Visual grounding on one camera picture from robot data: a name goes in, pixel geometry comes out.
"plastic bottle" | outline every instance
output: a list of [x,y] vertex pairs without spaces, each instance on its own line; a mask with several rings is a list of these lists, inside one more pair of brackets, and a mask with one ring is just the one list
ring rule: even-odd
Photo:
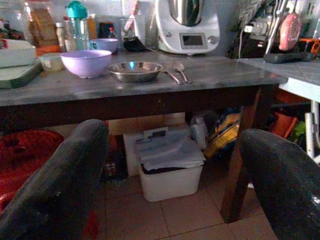
[[65,7],[72,26],[77,50],[89,49],[88,12],[79,1],[72,1]]
[[74,39],[71,21],[68,20],[68,18],[66,18],[64,21],[64,43],[67,52],[77,50],[76,40]]
[[109,27],[109,35],[108,38],[115,39],[117,38],[115,28],[113,26]]
[[64,53],[66,51],[64,23],[56,22],[55,26],[56,26],[56,37],[58,38],[60,51]]

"countertop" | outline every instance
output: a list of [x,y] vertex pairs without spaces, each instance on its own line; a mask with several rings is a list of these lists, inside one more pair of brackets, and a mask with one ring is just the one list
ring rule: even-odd
[[66,69],[38,76],[28,85],[15,89],[0,89],[0,107],[51,102],[75,101],[107,97],[134,96],[155,93],[174,93],[218,88],[282,84],[286,77],[222,56],[173,55],[150,51],[118,53],[111,63],[128,61],[155,62],[171,65],[181,61],[184,73],[192,84],[177,85],[167,74],[146,83],[123,83],[112,78],[108,71],[102,77],[82,79]]
[[238,61],[287,78],[294,78],[320,86],[320,59],[318,58],[308,62],[300,61],[283,64],[267,63],[263,58],[242,58]]
[[320,59],[308,62],[271,64],[262,58],[244,58],[245,63],[288,78],[279,88],[309,100],[320,102]]

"pink object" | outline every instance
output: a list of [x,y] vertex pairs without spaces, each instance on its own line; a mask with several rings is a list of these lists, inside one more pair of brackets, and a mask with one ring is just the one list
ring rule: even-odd
[[80,78],[96,78],[106,72],[111,51],[107,50],[78,50],[61,54],[66,69]]
[[282,51],[291,50],[296,42],[301,30],[301,20],[298,14],[290,13],[285,17],[280,28],[280,45]]

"white plastic bin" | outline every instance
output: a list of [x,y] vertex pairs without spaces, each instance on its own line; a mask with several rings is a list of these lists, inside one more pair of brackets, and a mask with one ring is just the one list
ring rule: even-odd
[[144,198],[149,202],[194,194],[198,190],[203,166],[145,174],[139,165]]

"stainless steel bowl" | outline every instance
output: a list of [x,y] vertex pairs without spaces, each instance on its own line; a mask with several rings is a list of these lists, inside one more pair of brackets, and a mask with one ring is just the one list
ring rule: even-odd
[[160,64],[146,61],[115,63],[108,70],[115,79],[124,83],[144,83],[154,80],[162,70]]

